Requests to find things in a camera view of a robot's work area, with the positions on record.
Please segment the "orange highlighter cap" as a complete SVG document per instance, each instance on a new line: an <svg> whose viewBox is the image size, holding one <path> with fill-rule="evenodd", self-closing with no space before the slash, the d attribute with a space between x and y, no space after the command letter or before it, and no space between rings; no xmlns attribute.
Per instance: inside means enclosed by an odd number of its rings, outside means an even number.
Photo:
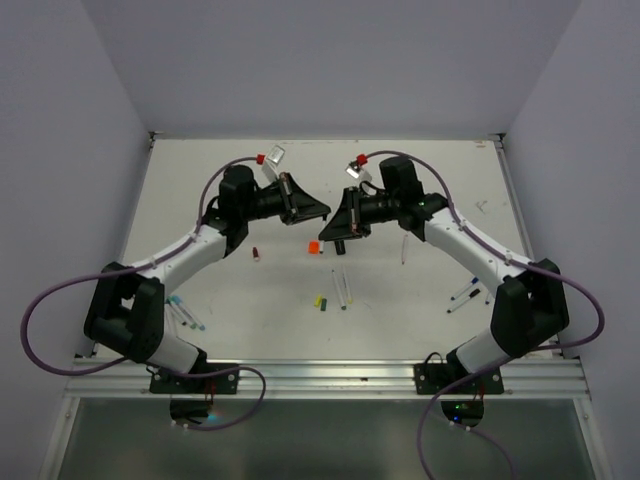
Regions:
<svg viewBox="0 0 640 480"><path fill-rule="evenodd" d="M308 253L317 255L320 253L320 244L318 241L310 241L308 244Z"/></svg>

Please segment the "yellow marker pen body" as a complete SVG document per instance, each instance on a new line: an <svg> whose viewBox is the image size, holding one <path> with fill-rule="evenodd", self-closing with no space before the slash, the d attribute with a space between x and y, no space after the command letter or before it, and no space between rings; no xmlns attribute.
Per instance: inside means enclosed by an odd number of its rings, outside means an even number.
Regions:
<svg viewBox="0 0 640 480"><path fill-rule="evenodd" d="M343 278L343 283L345 288L346 302L347 304L351 305L353 303L353 295L352 295L352 289L350 285L348 272L345 265L342 266L342 278Z"/></svg>

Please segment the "green marker pen body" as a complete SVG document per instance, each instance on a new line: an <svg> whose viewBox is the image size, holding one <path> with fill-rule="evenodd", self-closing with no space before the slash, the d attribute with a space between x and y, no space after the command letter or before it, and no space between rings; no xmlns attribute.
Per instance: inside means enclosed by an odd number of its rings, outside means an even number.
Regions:
<svg viewBox="0 0 640 480"><path fill-rule="evenodd" d="M331 270L331 277L332 277L333 285L338 297L340 309L344 311L347 309L347 303L344 296L343 287L341 286L340 280L338 278L338 275L335 269Z"/></svg>

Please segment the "dark blue capped pen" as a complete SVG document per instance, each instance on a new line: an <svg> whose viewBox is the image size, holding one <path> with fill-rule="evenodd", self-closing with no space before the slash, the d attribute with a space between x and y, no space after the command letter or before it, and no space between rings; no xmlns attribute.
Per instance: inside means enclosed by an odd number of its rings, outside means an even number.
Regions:
<svg viewBox="0 0 640 480"><path fill-rule="evenodd" d="M459 297L464 295L467 291L473 289L475 285L478 283L478 278L473 277L469 282L467 282L461 289L456 291L454 294L450 296L451 301L457 300Z"/></svg>

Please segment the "light blue capped pen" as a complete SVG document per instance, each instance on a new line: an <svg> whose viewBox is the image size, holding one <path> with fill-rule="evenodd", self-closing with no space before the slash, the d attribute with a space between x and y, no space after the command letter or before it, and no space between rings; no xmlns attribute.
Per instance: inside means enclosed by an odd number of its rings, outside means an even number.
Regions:
<svg viewBox="0 0 640 480"><path fill-rule="evenodd" d="M193 329L205 331L205 325L198 319L196 314L186 305L186 303L177 295L172 296L174 304L181 310L181 312L189 319Z"/></svg>

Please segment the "black orange highlighter body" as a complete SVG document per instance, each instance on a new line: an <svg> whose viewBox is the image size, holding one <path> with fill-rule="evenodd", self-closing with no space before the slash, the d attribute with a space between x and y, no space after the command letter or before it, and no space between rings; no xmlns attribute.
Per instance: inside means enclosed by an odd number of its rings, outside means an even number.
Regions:
<svg viewBox="0 0 640 480"><path fill-rule="evenodd" d="M344 240L338 240L334 242L335 253L338 256L343 256L346 254L346 245Z"/></svg>

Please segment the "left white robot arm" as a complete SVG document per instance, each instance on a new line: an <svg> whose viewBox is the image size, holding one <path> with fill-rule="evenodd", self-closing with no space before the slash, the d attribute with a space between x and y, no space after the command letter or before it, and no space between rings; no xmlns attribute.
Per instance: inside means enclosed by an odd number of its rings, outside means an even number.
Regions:
<svg viewBox="0 0 640 480"><path fill-rule="evenodd" d="M171 372L189 393L207 383L207 355L166 332L166 300L202 269L230 256L247 237L250 222L277 217L296 225L331 211L287 172L261 187L252 169L236 161L213 179L218 194L200 201L192 232L146 260L103 269L84 323L89 339L127 360Z"/></svg>

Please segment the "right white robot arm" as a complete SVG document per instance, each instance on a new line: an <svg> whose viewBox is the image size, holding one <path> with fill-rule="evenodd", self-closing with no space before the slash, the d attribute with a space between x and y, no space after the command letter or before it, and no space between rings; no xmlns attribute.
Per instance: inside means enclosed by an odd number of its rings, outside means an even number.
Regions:
<svg viewBox="0 0 640 480"><path fill-rule="evenodd" d="M372 225L394 221L478 279L493 298L492 317L486 329L447 354L445 379L451 389L470 391L480 382L481 370L520 358L567 327L566 298L553 262L534 262L475 229L447 191L425 192L410 156L393 155L380 162L379 170L382 189L374 194L344 189L319 238L365 238Z"/></svg>

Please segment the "teal capped pen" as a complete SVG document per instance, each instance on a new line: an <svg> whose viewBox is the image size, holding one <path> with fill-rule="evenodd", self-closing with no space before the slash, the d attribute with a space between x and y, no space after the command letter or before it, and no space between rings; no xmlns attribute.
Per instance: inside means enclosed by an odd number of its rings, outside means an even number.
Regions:
<svg viewBox="0 0 640 480"><path fill-rule="evenodd" d="M166 300L166 304L172 310L173 315L181 325L192 330L196 330L198 328L197 324L191 319L191 317L187 313L185 313L183 309L173 301L172 298L168 298Z"/></svg>

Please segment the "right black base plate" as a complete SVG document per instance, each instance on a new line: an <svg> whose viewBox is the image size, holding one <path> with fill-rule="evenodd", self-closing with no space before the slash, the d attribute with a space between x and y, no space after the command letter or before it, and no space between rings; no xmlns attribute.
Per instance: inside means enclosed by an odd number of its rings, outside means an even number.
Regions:
<svg viewBox="0 0 640 480"><path fill-rule="evenodd" d="M425 360L413 365L413 381L418 395L435 395L449 385L461 381L468 373L443 355L432 352ZM452 395L500 395L505 392L500 369L458 384L449 391Z"/></svg>

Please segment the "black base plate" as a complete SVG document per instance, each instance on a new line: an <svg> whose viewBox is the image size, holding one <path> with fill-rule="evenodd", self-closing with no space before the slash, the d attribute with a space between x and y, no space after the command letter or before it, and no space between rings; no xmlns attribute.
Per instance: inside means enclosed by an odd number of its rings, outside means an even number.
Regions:
<svg viewBox="0 0 640 480"><path fill-rule="evenodd" d="M449 385L461 381L468 373L443 355L432 352L425 360L413 365L413 381L418 395L435 395ZM452 395L500 395L505 392L500 369L458 384L449 391Z"/></svg>
<svg viewBox="0 0 640 480"><path fill-rule="evenodd" d="M235 395L240 365L235 363L203 363L189 374L171 373L160 369L149 385L152 394L169 395Z"/></svg>

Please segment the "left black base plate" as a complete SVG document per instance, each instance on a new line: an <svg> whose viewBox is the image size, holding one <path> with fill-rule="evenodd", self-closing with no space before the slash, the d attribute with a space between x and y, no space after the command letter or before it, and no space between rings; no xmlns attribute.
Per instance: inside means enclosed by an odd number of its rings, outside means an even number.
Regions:
<svg viewBox="0 0 640 480"><path fill-rule="evenodd" d="M169 395L235 395L240 365L235 363L203 363L189 374L171 373L160 369L149 385L152 394Z"/></svg>

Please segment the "aluminium mounting rail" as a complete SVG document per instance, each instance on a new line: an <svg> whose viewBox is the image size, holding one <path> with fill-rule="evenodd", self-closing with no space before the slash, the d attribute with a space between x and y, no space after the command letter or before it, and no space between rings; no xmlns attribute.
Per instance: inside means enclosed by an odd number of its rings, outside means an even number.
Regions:
<svg viewBox="0 0 640 480"><path fill-rule="evenodd" d="M266 397L278 400L411 400L419 398L415 360L247 360L267 381ZM151 393L146 367L126 362L92 375L72 378L67 398L142 399ZM487 399L573 400L590 396L577 360L525 358L486 374L472 388Z"/></svg>

